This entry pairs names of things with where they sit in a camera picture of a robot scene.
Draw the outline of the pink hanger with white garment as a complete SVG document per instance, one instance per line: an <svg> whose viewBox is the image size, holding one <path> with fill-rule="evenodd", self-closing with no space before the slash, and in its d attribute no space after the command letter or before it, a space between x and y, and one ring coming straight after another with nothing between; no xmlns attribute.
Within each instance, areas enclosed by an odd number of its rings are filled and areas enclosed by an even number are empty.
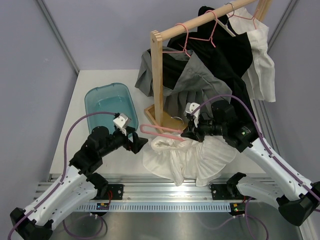
<svg viewBox="0 0 320 240"><path fill-rule="evenodd" d="M255 23L256 17L259 14L260 8L256 7L254 14L250 14L245 7L234 9L233 2L228 2L225 5L232 6L232 12L227 14L227 23L230 23L232 28L238 33L244 33L257 29Z"/></svg>

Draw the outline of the pink hanger with black garment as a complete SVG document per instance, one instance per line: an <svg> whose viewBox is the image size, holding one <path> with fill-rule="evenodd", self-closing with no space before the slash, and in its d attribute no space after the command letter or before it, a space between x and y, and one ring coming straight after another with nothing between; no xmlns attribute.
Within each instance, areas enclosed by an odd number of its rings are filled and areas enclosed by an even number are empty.
<svg viewBox="0 0 320 240"><path fill-rule="evenodd" d="M208 39L202 39L202 38L197 38L197 37L189 37L189 39L192 39L192 40L197 40L197 41L202 41L202 42L210 42L211 45L216 48L216 45L214 44L213 42L213 35L215 33L215 30L216 30L216 27L217 27L217 24L218 24L218 17L216 15L216 13L213 11L213 10L207 10L205 12L206 14L207 13L212 13L214 15L214 20L215 20L215 24L214 24L214 27L212 28L212 31L211 31L211 34L210 34L210 37Z"/></svg>

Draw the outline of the black garment on rack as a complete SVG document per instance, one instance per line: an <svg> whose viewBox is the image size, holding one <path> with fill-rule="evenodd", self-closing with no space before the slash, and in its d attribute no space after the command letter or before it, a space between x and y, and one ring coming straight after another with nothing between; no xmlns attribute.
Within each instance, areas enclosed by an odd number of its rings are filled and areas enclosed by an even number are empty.
<svg viewBox="0 0 320 240"><path fill-rule="evenodd" d="M211 35L215 21L212 20L197 28L197 31L190 32L188 37L208 39ZM186 33L182 33L171 38L167 48L172 51L181 51L185 44ZM232 90L233 96L241 99L249 110L252 104L247 91L246 84L242 76L253 62L251 45L247 34L235 34L231 36L223 27L217 24L213 34L214 48L210 42L189 39L187 41L187 51L193 51L211 73L218 79L224 81ZM230 94L217 95L218 100L231 102L236 112L246 118L247 114L243 106L235 99L229 97Z"/></svg>

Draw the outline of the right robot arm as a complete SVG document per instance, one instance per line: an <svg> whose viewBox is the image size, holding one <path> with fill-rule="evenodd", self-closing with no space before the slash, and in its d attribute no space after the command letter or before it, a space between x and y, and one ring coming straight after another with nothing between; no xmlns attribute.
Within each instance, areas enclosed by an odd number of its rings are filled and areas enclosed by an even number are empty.
<svg viewBox="0 0 320 240"><path fill-rule="evenodd" d="M252 197L276 209L294 226L301 226L320 205L320 183L312 182L289 165L267 143L254 119L239 119L234 106L226 100L212 103L212 117L204 118L196 102L186 104L189 119L182 136L203 142L205 137L221 136L225 142L253 160L267 173L275 186L256 181L244 173L234 174L226 183L232 198Z"/></svg>

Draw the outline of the pink hanger with grey skirt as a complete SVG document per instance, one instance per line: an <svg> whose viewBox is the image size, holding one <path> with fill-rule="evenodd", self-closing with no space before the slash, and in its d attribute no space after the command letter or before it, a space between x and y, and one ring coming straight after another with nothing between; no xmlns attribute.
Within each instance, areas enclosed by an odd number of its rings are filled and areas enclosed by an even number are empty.
<svg viewBox="0 0 320 240"><path fill-rule="evenodd" d="M191 57L191 55L188 53L188 50L187 50L187 45L188 45L188 38L189 38L189 30L188 28L183 24L183 23L176 23L175 26L182 26L185 31L186 31L186 35L185 35L185 42L184 42L184 45L182 47L182 50L181 51L163 51L162 53L164 54L178 54L178 53L184 53L186 54L189 58Z"/></svg>

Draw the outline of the white skirt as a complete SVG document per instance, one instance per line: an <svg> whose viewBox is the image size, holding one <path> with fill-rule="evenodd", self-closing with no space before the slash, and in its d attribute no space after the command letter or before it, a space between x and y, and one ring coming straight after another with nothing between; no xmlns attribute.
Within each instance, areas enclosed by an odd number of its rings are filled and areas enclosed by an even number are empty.
<svg viewBox="0 0 320 240"><path fill-rule="evenodd" d="M237 150L221 137L206 136L203 142L198 142L157 136L142 148L142 164L152 174L171 180L176 186L192 179L197 187L203 187L219 178L236 155Z"/></svg>

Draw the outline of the grey pleated skirt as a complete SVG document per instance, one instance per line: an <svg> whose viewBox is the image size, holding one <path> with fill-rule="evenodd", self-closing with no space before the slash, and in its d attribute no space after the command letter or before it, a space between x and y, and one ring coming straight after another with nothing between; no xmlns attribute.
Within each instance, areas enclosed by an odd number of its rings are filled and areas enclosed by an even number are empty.
<svg viewBox="0 0 320 240"><path fill-rule="evenodd" d="M187 103L201 104L218 95L231 95L232 90L216 78L195 52L163 53L163 109L172 117L184 115Z"/></svg>

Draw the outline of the wooden clothes rack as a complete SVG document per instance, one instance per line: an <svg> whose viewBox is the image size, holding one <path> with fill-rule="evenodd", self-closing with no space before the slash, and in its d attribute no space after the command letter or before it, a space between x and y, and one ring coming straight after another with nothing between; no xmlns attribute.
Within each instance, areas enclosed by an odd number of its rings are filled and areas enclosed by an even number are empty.
<svg viewBox="0 0 320 240"><path fill-rule="evenodd" d="M233 2L234 9L245 7L255 0L236 0ZM223 5L214 10L217 17L221 17L233 11L230 4ZM215 19L215 16L209 12L201 16L183 22L188 31L204 25ZM161 127L171 126L168 123L170 115L164 111L164 95L163 95L163 42L177 35L186 32L183 26L175 25L164 31L153 30L150 32L150 53L152 65L152 87L154 104L144 109L144 114L152 125Z"/></svg>

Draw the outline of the teal plastic basin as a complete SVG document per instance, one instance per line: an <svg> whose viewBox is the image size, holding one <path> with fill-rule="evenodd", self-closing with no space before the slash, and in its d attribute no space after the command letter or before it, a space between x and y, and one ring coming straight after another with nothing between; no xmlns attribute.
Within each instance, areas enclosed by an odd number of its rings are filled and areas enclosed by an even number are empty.
<svg viewBox="0 0 320 240"><path fill-rule="evenodd" d="M96 112L125 114L131 119L130 127L137 129L139 126L135 106L125 84L115 82L91 89L84 97L84 105L87 115ZM88 129L91 132L95 127L104 126L110 133L113 133L115 130L113 119L114 117L109 114L89 116L87 118Z"/></svg>

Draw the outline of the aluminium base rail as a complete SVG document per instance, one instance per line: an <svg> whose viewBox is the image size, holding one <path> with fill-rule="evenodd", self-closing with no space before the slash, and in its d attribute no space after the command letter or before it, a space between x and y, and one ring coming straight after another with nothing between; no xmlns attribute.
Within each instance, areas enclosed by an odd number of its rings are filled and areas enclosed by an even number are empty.
<svg viewBox="0 0 320 240"><path fill-rule="evenodd" d="M209 186L196 186L191 179L185 180L180 186L164 178L111 178L107 179L109 184L123 185L123 202L241 202L244 198L233 198L222 193L222 185L226 178L217 178L210 182Z"/></svg>

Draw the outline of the pink clothes hanger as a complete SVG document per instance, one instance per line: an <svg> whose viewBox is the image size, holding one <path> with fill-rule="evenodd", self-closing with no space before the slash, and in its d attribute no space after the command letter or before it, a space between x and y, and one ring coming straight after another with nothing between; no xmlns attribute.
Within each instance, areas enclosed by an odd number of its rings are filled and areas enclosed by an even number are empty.
<svg viewBox="0 0 320 240"><path fill-rule="evenodd" d="M181 134L185 129L185 127L187 126L185 121L181 117L170 116L167 122L169 123L171 128L145 123L139 126L139 130L143 134L163 137L163 138L168 138L168 139L183 142L184 139L181 137Z"/></svg>

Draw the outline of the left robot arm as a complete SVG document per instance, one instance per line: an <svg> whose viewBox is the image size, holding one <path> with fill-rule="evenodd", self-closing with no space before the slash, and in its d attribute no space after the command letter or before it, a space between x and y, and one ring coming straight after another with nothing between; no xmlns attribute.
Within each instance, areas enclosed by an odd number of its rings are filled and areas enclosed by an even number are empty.
<svg viewBox="0 0 320 240"><path fill-rule="evenodd" d="M24 240L48 240L57 226L83 203L108 194L108 181L96 170L103 157L124 148L137 154L148 142L128 126L128 135L117 129L95 127L69 161L61 176L33 203L10 213L12 231Z"/></svg>

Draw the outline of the white garment on rack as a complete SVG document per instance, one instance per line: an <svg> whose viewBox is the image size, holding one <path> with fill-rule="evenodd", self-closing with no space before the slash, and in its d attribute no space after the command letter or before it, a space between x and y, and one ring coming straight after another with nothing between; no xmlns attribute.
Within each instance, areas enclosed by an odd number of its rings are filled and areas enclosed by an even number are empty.
<svg viewBox="0 0 320 240"><path fill-rule="evenodd" d="M268 55L269 27L255 19L257 29L237 33L247 34L251 52L252 63L242 76L246 84L248 95L253 100L266 102L276 101L275 91L275 63Z"/></svg>

